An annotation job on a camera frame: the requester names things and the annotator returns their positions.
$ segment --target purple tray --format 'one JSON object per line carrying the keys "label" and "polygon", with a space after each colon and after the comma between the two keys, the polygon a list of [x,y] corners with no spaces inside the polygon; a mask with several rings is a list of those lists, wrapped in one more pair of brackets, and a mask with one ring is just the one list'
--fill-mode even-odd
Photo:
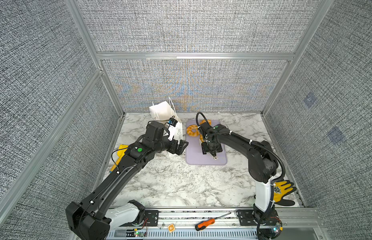
{"label": "purple tray", "polygon": [[[217,120],[211,120],[212,126],[215,126],[218,123]],[[193,124],[196,124],[195,119],[187,121],[186,129],[188,126]],[[189,142],[189,145],[186,148],[186,163],[189,165],[226,165],[226,150],[223,144],[221,144],[223,151],[217,153],[218,159],[214,159],[209,153],[203,155],[202,147],[199,144],[199,135],[198,137],[191,137],[186,132],[186,141]]]}

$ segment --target gray panel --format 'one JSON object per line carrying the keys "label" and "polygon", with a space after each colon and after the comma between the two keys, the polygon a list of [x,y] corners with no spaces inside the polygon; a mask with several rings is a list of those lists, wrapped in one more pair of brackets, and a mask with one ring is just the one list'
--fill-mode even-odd
{"label": "gray panel", "polygon": [[63,0],[0,1],[0,198],[94,70]]}
{"label": "gray panel", "polygon": [[103,60],[126,111],[172,98],[177,111],[260,111],[284,60]]}
{"label": "gray panel", "polygon": [[372,239],[372,1],[335,1],[266,119],[332,239]]}
{"label": "gray panel", "polygon": [[294,52],[320,0],[78,0],[98,51]]}
{"label": "gray panel", "polygon": [[67,239],[65,209],[91,190],[119,115],[98,80],[0,230],[0,239]]}

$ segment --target blue square patch on wall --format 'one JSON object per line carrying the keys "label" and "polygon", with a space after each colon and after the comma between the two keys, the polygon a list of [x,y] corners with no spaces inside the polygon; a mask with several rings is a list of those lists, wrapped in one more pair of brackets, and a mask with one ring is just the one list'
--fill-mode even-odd
{"label": "blue square patch on wall", "polygon": [[328,132],[328,137],[334,145],[337,145],[338,143],[345,140],[345,135],[341,132],[341,130],[339,130],[337,126],[330,129],[330,131]]}
{"label": "blue square patch on wall", "polygon": [[316,96],[314,96],[313,92],[309,92],[307,94],[306,98],[304,99],[304,103],[305,103],[305,105],[308,109],[313,107],[313,105],[316,101],[317,101],[317,98],[316,98]]}

